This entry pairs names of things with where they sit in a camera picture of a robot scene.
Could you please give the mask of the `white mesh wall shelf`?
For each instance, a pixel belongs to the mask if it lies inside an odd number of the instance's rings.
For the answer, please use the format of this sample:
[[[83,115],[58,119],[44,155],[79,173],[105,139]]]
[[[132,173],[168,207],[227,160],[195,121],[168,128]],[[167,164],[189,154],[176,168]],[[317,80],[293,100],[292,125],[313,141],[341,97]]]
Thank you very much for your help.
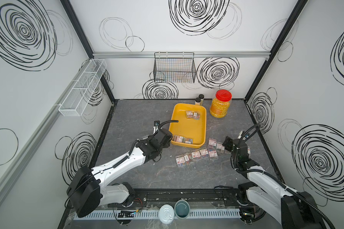
[[[91,96],[107,67],[104,59],[90,59],[84,62],[74,85],[60,105],[58,111],[66,117],[82,116]]]

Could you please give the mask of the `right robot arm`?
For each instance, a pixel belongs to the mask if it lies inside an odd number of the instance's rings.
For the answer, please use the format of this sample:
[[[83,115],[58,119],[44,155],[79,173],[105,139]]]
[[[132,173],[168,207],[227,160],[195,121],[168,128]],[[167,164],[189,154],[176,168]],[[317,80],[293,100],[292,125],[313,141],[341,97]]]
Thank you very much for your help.
[[[307,192],[298,192],[266,172],[249,157],[245,140],[226,136],[232,168],[248,182],[239,186],[238,200],[252,203],[271,215],[284,229],[325,229],[324,215]]]

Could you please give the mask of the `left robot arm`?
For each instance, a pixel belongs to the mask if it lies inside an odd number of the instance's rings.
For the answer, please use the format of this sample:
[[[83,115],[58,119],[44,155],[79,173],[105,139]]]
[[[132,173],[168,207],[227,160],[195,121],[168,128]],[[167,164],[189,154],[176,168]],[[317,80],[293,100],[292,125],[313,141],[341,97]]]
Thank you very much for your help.
[[[83,218],[102,205],[130,206],[135,196],[134,189],[127,182],[111,183],[126,172],[155,160],[164,148],[169,147],[172,138],[172,133],[162,128],[146,139],[135,140],[127,153],[108,163],[93,168],[81,167],[67,189],[76,215]]]

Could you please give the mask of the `yellow plastic tray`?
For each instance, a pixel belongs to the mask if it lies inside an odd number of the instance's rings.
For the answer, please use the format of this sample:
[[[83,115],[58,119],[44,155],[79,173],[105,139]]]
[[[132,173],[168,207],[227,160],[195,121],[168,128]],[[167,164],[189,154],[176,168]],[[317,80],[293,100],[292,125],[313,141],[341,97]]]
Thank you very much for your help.
[[[186,118],[186,111],[198,112],[200,119]],[[173,135],[191,138],[192,144],[171,141],[171,144],[186,148],[200,148],[206,140],[206,122],[207,111],[203,106],[178,103],[174,106],[172,120],[178,120],[178,123],[171,123],[169,131]]]

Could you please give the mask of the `red lid corn jar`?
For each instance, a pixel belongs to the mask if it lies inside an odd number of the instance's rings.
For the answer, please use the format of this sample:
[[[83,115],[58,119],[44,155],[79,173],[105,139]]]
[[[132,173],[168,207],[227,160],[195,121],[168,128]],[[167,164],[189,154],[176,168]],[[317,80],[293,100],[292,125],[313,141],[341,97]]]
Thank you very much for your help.
[[[227,115],[232,101],[232,94],[225,89],[218,90],[212,99],[209,112],[216,118],[223,118]]]

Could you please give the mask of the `paper clip box in tray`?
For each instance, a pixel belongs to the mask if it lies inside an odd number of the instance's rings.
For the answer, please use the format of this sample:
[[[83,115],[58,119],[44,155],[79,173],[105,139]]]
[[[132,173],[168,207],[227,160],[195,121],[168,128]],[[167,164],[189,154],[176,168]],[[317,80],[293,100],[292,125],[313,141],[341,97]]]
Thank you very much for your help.
[[[193,111],[186,111],[186,118],[193,118],[194,117],[194,112]]]

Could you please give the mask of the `paper clip box table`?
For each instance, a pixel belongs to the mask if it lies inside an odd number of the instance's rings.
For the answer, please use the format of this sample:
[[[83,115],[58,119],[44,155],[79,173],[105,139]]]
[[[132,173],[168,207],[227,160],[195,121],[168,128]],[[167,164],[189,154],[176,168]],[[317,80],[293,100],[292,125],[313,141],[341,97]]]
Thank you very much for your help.
[[[221,142],[217,142],[216,149],[217,149],[218,153],[223,154],[225,152],[225,147],[224,147],[223,143],[221,143]]]

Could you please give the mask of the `paper clip box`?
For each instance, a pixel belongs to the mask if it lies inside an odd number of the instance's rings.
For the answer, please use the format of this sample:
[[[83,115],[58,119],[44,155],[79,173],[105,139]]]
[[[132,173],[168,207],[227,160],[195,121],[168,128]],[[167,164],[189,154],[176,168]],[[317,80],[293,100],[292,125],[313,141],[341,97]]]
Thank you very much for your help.
[[[188,152],[188,153],[185,153],[183,156],[184,156],[184,160],[185,160],[187,165],[194,162],[192,153]]]
[[[192,160],[193,161],[198,161],[198,160],[202,159],[199,149],[192,150],[191,151],[191,155],[192,155]]]
[[[186,111],[186,118],[193,118],[194,117],[194,112],[193,111]]]
[[[176,164],[178,167],[184,167],[186,165],[183,155],[176,156]]]
[[[217,154],[217,151],[214,150],[214,149],[209,149],[208,150],[208,153],[209,153],[209,158],[210,160],[216,160],[218,159],[218,154]]]
[[[208,148],[209,149],[216,149],[216,147],[217,147],[217,140],[210,138],[208,141]]]
[[[207,148],[200,148],[199,149],[201,158],[209,158],[209,151]]]

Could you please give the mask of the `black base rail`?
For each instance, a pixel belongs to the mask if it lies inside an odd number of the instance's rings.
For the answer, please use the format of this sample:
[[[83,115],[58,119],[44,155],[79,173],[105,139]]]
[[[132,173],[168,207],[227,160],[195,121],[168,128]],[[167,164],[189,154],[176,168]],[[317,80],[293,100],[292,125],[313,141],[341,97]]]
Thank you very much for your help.
[[[243,189],[232,187],[216,187],[214,189],[131,189],[124,197],[112,197],[106,200],[100,189],[76,191],[69,195],[72,206],[78,215],[88,215],[100,206],[121,207],[146,207],[148,203],[177,202],[186,200],[191,202],[223,201],[225,206],[253,205],[249,202]]]

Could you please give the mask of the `teal cup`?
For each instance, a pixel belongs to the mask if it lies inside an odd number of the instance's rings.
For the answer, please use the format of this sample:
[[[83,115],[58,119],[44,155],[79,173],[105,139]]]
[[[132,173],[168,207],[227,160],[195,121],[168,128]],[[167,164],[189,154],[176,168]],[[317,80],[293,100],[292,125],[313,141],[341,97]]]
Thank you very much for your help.
[[[190,210],[190,205],[186,200],[179,200],[174,206],[175,216],[179,219],[188,218]]]

